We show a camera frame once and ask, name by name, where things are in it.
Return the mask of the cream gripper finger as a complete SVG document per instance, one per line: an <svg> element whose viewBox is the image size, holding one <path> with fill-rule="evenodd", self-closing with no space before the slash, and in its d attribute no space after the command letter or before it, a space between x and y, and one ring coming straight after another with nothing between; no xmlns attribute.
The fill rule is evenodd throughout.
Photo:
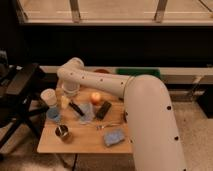
<svg viewBox="0 0 213 171"><path fill-rule="evenodd" d="M61 97L61 108L66 109L69 105L70 100L66 96Z"/></svg>

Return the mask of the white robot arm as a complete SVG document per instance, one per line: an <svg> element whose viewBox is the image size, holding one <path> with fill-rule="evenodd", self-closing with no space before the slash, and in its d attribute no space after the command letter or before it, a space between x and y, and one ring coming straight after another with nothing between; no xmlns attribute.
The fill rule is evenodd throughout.
<svg viewBox="0 0 213 171"><path fill-rule="evenodd" d="M86 71L79 58L59 67L57 76L67 92L80 84L124 100L136 171L187 171L171 98L159 78Z"/></svg>

